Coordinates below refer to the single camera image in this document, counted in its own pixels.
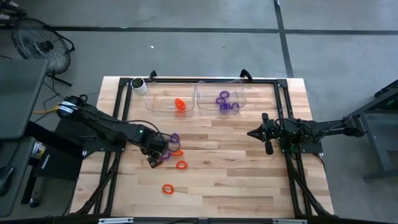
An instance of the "orange ring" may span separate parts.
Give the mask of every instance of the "orange ring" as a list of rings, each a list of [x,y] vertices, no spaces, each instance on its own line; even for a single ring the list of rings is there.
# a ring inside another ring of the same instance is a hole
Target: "orange ring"
[[[185,102],[183,100],[181,100],[180,98],[176,98],[174,103],[175,103],[175,106],[177,107],[177,109],[179,109],[179,110],[187,109]]]
[[[172,152],[172,156],[175,156],[175,157],[182,156],[182,155],[184,155],[184,151],[182,151],[181,149],[179,149],[176,152]]]
[[[188,163],[185,161],[178,161],[175,166],[177,169],[188,169]]]
[[[166,187],[170,187],[170,188],[171,188],[171,191],[167,191],[167,190],[166,190]],[[173,187],[173,185],[171,185],[171,184],[165,184],[165,185],[163,185],[162,190],[163,190],[163,193],[165,193],[165,194],[173,194],[173,193],[174,193],[174,187]]]

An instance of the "clear plastic bin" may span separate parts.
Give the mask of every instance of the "clear plastic bin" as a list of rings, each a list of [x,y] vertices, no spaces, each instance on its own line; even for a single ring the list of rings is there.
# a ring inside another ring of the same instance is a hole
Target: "clear plastic bin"
[[[201,115],[237,114],[246,104],[243,83],[241,80],[198,82],[197,104]]]
[[[195,107],[195,85],[192,83],[147,83],[145,107],[153,116],[191,117]],[[185,103],[185,110],[175,105],[176,98]]]

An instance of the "floor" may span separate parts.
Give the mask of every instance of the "floor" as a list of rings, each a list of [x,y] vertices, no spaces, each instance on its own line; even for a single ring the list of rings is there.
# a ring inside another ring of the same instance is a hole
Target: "floor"
[[[61,32],[75,43],[72,64],[60,78],[62,95],[99,91],[105,75],[237,76],[304,78],[313,118],[340,119],[398,78],[398,35],[292,35],[256,33],[278,29],[273,0],[20,0],[29,16],[56,26],[242,28],[222,32]],[[395,0],[279,0],[285,29],[398,30]],[[0,30],[0,55],[21,58],[8,30]],[[287,48],[281,47],[285,41]],[[52,96],[43,88],[36,109]],[[89,103],[95,104],[96,95]],[[48,107],[60,101],[55,98]],[[39,124],[55,129],[58,118]],[[366,138],[322,141],[335,213],[345,218],[398,223],[398,179],[364,183],[379,170]],[[18,207],[12,217],[61,215],[73,182],[45,179],[40,208]]]

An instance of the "wooden table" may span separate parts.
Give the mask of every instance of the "wooden table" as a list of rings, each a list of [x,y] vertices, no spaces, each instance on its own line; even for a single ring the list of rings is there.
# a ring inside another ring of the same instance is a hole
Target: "wooden table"
[[[97,107],[107,114],[113,113],[119,78],[104,77]],[[303,79],[291,78],[288,84],[294,116],[312,119]],[[171,90],[165,87],[164,96],[169,96]],[[153,116],[145,107],[145,97],[134,93],[128,119],[144,119],[163,133],[179,133],[189,169],[177,170],[176,158],[151,169],[146,156],[127,144],[119,166],[112,216],[293,217],[285,159],[278,145],[272,142],[275,153],[268,156],[264,143],[246,135],[261,124],[261,113],[277,119],[274,88],[268,84],[245,84],[245,91],[247,104],[240,114],[201,116],[195,107],[190,118]],[[71,212],[78,210],[97,187],[103,156],[96,152],[83,161]],[[319,158],[304,154],[303,164],[308,187],[333,213]],[[164,184],[175,187],[173,195],[162,193]],[[304,211],[300,190],[298,195]]]

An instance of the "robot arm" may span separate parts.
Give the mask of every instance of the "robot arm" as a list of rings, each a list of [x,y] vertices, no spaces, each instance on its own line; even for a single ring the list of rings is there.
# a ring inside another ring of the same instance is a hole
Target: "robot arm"
[[[262,124],[255,130],[248,132],[248,136],[265,142],[268,155],[274,153],[271,139],[279,139],[281,146],[290,147],[300,143],[318,144],[329,135],[345,134],[361,137],[366,130],[361,118],[350,116],[336,121],[316,122],[295,118],[269,119],[267,113],[262,114]]]
[[[163,163],[161,155],[169,148],[169,142],[163,135],[142,124],[130,124],[113,118],[86,101],[87,98],[83,96],[66,97],[57,114],[62,119],[82,122],[94,130],[99,138],[111,144],[128,141],[138,146],[144,155],[148,155],[147,160],[152,168]]]

